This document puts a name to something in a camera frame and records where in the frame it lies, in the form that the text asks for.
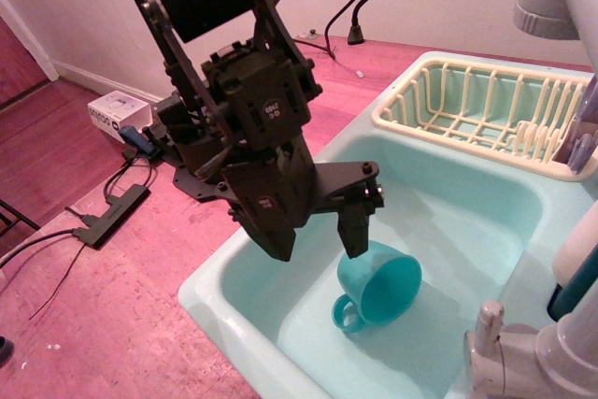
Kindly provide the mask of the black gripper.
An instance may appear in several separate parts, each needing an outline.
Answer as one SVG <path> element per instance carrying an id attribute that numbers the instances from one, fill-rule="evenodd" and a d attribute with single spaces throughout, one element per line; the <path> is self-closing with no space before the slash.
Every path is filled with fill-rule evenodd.
<path id="1" fill-rule="evenodd" d="M 221 170 L 235 197 L 232 216 L 271 258 L 288 262 L 293 229 L 313 214 L 338 211 L 337 232 L 350 259 L 368 251 L 369 219 L 384 207 L 374 162 L 314 163 L 302 137 Z"/>

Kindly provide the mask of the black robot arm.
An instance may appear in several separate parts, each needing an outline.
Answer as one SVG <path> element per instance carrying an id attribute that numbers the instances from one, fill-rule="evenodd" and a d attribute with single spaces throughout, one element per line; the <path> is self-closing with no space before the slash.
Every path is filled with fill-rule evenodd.
<path id="1" fill-rule="evenodd" d="M 314 162 L 303 128 L 321 87 L 277 0 L 134 1 L 174 88 L 147 138 L 173 161 L 175 185 L 227 202 L 274 259 L 289 261 L 296 230 L 321 213 L 337 214 L 349 257 L 365 253 L 384 204 L 378 166 Z"/>

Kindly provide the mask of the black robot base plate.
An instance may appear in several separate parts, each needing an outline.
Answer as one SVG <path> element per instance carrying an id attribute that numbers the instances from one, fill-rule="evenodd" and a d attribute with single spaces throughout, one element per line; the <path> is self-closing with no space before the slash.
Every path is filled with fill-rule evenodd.
<path id="1" fill-rule="evenodd" d="M 221 170 L 249 154 L 246 144 L 226 144 L 215 128 L 204 126 L 174 91 L 152 106 L 154 122 L 143 129 L 161 158 L 175 167 L 173 182 L 182 192 L 204 203 L 224 200 L 239 203 Z"/>

